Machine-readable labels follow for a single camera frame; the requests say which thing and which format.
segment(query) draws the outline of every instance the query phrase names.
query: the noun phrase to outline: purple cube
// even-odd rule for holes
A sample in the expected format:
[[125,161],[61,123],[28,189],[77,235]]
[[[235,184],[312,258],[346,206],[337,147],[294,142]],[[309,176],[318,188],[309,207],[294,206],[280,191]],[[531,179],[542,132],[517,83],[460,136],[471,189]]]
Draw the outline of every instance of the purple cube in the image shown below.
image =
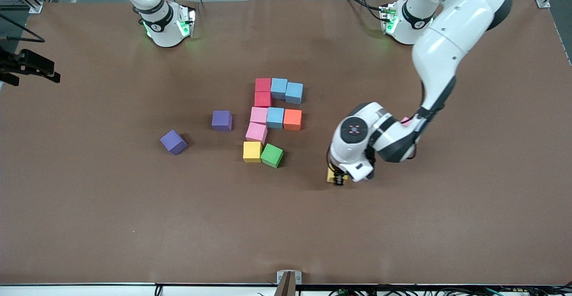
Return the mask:
[[165,136],[161,137],[161,143],[165,145],[167,151],[173,153],[174,155],[179,154],[182,150],[186,148],[186,143],[182,137],[177,134],[177,132],[172,129]]
[[232,115],[230,111],[213,111],[212,127],[215,131],[232,131]]

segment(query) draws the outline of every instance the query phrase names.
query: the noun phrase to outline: round black button panel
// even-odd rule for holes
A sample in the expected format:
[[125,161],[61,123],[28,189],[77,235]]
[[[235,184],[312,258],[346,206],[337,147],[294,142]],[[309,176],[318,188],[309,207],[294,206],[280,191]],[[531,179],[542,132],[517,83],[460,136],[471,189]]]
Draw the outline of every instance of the round black button panel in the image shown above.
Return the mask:
[[367,137],[367,124],[359,117],[350,117],[341,124],[341,139],[348,144],[360,143]]

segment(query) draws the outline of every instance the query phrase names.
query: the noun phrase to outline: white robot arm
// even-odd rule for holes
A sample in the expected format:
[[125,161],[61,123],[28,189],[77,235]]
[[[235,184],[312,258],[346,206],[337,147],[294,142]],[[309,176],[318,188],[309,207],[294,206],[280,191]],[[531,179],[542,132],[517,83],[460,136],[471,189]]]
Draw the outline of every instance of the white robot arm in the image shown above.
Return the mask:
[[147,35],[161,47],[173,47],[192,35],[196,11],[169,0],[129,0],[143,18]]
[[375,102],[351,111],[338,125],[329,147],[328,164],[336,175],[349,174],[355,182],[372,178],[373,151],[387,162],[409,158],[427,125],[445,106],[460,61],[488,29],[507,17],[511,7],[511,0],[439,1],[443,12],[425,29],[412,51],[425,90],[423,102],[407,124]]

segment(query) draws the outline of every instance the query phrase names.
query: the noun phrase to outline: brown table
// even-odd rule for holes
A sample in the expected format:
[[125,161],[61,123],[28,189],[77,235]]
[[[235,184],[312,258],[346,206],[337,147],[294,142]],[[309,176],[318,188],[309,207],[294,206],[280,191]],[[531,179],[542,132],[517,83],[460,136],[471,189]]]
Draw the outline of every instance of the brown table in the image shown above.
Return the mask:
[[[325,182],[337,123],[366,101],[409,115],[421,93],[411,48],[364,9],[207,3],[173,49],[130,4],[46,4],[28,27],[62,82],[0,94],[0,282],[570,280],[572,72],[533,0],[466,56],[417,158],[345,188]],[[241,161],[259,76],[305,87],[304,129],[269,134],[278,169]],[[217,109],[231,133],[209,128]],[[170,129],[192,143],[178,156]]]

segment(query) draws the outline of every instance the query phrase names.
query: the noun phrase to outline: green cube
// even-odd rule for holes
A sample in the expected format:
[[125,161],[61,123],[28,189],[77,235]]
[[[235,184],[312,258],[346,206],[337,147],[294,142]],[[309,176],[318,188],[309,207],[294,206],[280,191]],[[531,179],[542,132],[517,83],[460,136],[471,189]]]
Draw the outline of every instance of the green cube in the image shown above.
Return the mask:
[[277,169],[278,164],[280,164],[280,160],[282,159],[283,155],[284,151],[282,151],[281,149],[277,148],[272,144],[266,144],[266,147],[264,148],[264,151],[262,152],[260,159],[264,164],[270,165],[273,168]]

